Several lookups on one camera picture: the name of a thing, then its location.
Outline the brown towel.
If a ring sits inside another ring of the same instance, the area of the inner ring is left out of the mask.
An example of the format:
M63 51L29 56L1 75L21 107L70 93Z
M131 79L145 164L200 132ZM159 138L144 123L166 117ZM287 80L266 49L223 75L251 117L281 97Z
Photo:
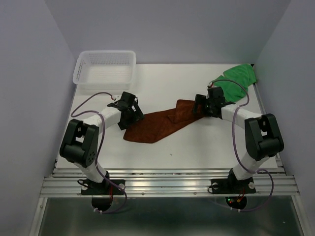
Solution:
M176 107L148 113L144 118L126 129L123 139L129 142L153 144L205 117L201 109L193 111L194 101L179 99Z

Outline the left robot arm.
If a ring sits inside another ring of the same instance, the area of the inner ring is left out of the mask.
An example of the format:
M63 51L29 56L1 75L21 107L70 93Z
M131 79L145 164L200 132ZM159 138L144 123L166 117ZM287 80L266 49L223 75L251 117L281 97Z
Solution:
M112 100L100 112L88 110L91 116L83 120L78 117L85 112L73 111L63 136L59 155L86 176L86 179L78 181L83 195L107 195L114 188L119 193L123 192L117 183L110 180L108 171L99 164L98 156L107 128L117 125L121 130L126 130L141 121L144 114L138 106L137 96L132 93L124 91Z

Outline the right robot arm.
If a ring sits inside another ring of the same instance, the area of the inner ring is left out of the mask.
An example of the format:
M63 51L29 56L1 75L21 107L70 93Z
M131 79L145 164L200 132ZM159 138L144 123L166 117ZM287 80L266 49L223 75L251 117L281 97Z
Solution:
M212 179L209 192L212 194L255 193L253 175L260 172L260 166L270 157L284 149L283 138L273 114L258 114L225 100L220 87L208 87L208 94L195 96L192 112L195 115L220 118L240 127L245 132L246 153L236 155L238 164L227 178Z

